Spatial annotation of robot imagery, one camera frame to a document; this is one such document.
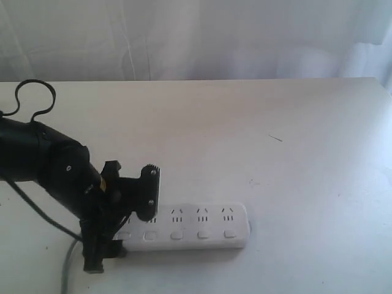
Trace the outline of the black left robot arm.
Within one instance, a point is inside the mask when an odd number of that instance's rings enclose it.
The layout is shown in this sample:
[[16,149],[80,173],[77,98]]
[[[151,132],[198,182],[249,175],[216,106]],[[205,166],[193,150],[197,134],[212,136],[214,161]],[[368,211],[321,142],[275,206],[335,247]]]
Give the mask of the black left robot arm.
[[33,181],[80,221],[84,271],[103,273],[103,259],[117,257],[111,241],[122,220],[134,211],[139,178],[122,178],[119,162],[102,172],[89,150],[40,122],[1,119],[1,179]]

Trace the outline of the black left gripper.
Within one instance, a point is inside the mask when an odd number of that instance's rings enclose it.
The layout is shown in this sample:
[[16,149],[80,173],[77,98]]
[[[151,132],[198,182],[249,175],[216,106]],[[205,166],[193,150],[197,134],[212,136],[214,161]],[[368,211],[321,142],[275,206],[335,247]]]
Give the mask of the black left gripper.
[[123,241],[111,239],[131,214],[144,219],[144,170],[134,178],[121,176],[120,169],[115,160],[106,162],[101,172],[89,160],[80,164],[80,228],[86,273],[103,273],[104,258],[124,258],[127,250]]

